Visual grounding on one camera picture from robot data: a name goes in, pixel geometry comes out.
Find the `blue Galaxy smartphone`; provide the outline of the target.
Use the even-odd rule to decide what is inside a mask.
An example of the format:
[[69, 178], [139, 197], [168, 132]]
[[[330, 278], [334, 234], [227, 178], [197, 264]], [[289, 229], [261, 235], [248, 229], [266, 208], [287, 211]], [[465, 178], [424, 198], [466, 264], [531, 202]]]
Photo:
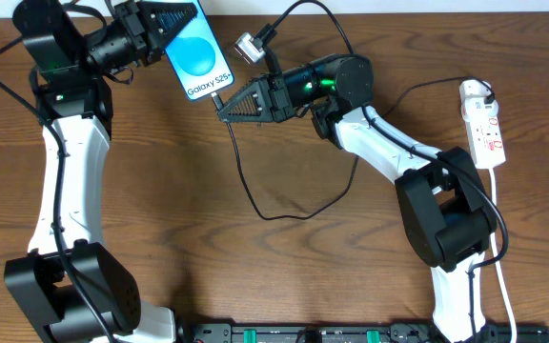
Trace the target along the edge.
[[197, 15], [176, 35], [166, 54], [186, 97], [196, 101], [234, 83], [234, 75], [198, 0]]

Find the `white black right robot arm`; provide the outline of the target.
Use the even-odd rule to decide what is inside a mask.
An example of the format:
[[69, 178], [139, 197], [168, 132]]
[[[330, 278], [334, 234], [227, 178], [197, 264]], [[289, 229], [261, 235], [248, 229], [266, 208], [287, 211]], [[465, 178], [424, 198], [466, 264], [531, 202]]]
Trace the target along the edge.
[[406, 237], [431, 269], [440, 337], [478, 341], [485, 325], [479, 270], [489, 263], [484, 253], [490, 235], [505, 228], [501, 214], [467, 151], [423, 145], [376, 113], [370, 105], [373, 81], [366, 57], [331, 54], [288, 71], [271, 65], [229, 100], [214, 103], [227, 125], [280, 123], [309, 110], [321, 138], [389, 179]]

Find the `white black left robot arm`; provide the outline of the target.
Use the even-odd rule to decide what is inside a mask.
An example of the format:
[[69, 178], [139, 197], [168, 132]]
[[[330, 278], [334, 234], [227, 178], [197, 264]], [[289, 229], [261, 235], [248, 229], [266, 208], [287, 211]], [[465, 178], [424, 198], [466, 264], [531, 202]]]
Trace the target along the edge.
[[6, 263], [4, 281], [45, 342], [174, 342], [172, 310], [144, 301], [131, 273], [106, 249], [101, 220], [112, 140], [112, 91], [121, 71], [148, 66], [196, 16], [190, 2], [126, 1], [84, 34], [74, 3], [23, 1], [12, 15], [34, 60], [31, 105], [43, 129], [46, 170], [27, 254]]

